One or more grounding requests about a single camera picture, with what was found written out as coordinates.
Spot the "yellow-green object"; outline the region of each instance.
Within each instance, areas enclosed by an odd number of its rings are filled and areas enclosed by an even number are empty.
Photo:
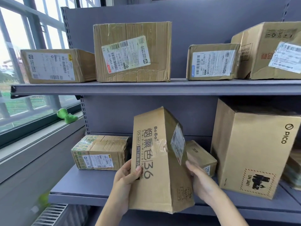
[[[50,192],[44,193],[42,195],[40,195],[39,197],[39,204],[43,207],[46,208],[48,207],[50,204],[48,203],[48,195],[50,194]]]
[[[74,121],[78,120],[78,117],[75,115],[72,115],[71,113],[67,112],[67,109],[61,108],[58,113],[58,117],[61,119],[65,119],[66,124],[72,123]]]

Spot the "cardboard box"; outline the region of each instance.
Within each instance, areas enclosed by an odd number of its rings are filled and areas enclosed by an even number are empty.
[[[288,161],[286,162],[282,178],[295,190],[301,190],[301,142],[296,141]]]
[[[264,22],[232,37],[241,79],[301,79],[301,21]]]
[[[95,56],[80,49],[21,50],[29,83],[83,83],[96,80]]]
[[[212,177],[215,173],[217,160],[194,140],[186,142],[187,158],[189,161],[199,165]]]
[[[71,153],[79,169],[117,171],[126,161],[128,138],[86,135]]]
[[[194,205],[182,126],[163,107],[134,117],[130,209],[175,213]]]
[[[190,45],[188,80],[222,80],[237,77],[240,44]]]
[[[171,22],[93,26],[99,82],[169,82]]]
[[[219,186],[272,199],[300,122],[294,112],[219,99],[211,144]]]

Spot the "white wall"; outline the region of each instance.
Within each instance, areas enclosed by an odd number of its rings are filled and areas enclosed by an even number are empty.
[[[30,226],[34,222],[43,209],[37,213],[31,209],[74,165],[70,150],[84,133],[85,128],[79,129],[0,184],[0,226]]]

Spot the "window sill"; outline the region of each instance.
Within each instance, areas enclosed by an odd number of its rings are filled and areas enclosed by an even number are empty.
[[[0,150],[0,183],[85,125],[82,112],[71,124],[59,121]]]

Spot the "sky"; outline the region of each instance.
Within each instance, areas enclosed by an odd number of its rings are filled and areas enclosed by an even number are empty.
[[[42,0],[35,0],[37,10],[45,13],[44,5]],[[59,6],[64,7],[66,6],[65,0],[58,0]],[[90,7],[87,1],[81,0],[81,4],[83,7]],[[46,0],[47,11],[48,15],[52,18],[59,20],[55,0]],[[69,8],[74,8],[74,3],[71,0],[68,0]],[[15,13],[13,11],[7,10],[3,7],[0,7],[2,12],[6,28],[8,30],[11,43],[8,46],[13,46],[15,49],[30,49],[30,45],[26,36],[25,28],[22,22],[22,17],[20,14]],[[59,40],[58,31],[56,28],[48,26],[49,36],[51,40],[51,45],[53,49],[61,49],[61,43]],[[64,45],[68,48],[67,36],[65,32],[63,33]],[[4,61],[10,60],[9,53],[6,49],[6,44],[3,38],[2,33],[0,32],[0,66],[3,64]]]

